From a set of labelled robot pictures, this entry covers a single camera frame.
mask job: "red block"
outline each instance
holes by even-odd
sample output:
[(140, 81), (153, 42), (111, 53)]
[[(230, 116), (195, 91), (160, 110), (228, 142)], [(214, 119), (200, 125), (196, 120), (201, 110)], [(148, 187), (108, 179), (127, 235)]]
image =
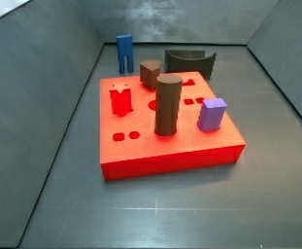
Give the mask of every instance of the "red block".
[[(141, 85), (140, 77), (101, 80), (100, 164), (107, 181), (238, 160), (246, 143), (228, 114), (218, 130), (205, 132), (197, 126), (199, 100), (216, 98), (204, 78), (197, 72), (176, 74), (189, 84), (181, 88), (177, 132), (171, 137), (155, 133), (156, 92)], [(133, 112), (124, 117), (115, 115), (111, 110), (109, 89), (113, 83), (127, 84), (131, 88)]]

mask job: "top face of red block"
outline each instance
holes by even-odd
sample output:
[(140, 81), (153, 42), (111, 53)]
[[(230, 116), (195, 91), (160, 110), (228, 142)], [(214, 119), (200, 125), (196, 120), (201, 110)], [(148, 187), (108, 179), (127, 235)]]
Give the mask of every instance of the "top face of red block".
[[(176, 135), (161, 137), (155, 133), (156, 91), (141, 85), (140, 77), (103, 79), (100, 83), (100, 163), (136, 160), (184, 152), (245, 145), (244, 138), (225, 113), (221, 128), (201, 131), (197, 126), (201, 102), (216, 98), (200, 73), (176, 73), (183, 82)], [(127, 84), (131, 88), (132, 109), (124, 117), (112, 112), (111, 87)]]

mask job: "dark brown cylinder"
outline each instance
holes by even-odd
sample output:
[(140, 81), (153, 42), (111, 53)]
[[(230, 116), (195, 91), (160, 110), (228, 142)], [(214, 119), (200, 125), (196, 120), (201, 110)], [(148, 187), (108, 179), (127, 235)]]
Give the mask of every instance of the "dark brown cylinder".
[(157, 77), (156, 86), (156, 134), (176, 134), (176, 118), (183, 79), (179, 75), (165, 74)]

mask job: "purple block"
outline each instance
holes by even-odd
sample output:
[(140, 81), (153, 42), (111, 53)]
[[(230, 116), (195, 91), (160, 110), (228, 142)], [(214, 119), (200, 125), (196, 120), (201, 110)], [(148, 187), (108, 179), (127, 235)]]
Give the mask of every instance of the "purple block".
[(226, 103), (221, 98), (204, 99), (197, 122), (202, 131), (220, 128), (225, 110)]

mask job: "blue block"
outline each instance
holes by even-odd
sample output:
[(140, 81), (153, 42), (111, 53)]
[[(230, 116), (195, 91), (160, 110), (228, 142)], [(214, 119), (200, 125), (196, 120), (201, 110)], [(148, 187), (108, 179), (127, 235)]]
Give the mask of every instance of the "blue block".
[(117, 53), (120, 73), (125, 73), (125, 57), (127, 57), (127, 71), (133, 72), (133, 53), (132, 53), (132, 35), (119, 35), (117, 37)]
[(220, 128), (225, 110), (226, 103), (221, 98), (204, 99), (197, 122), (202, 131)]

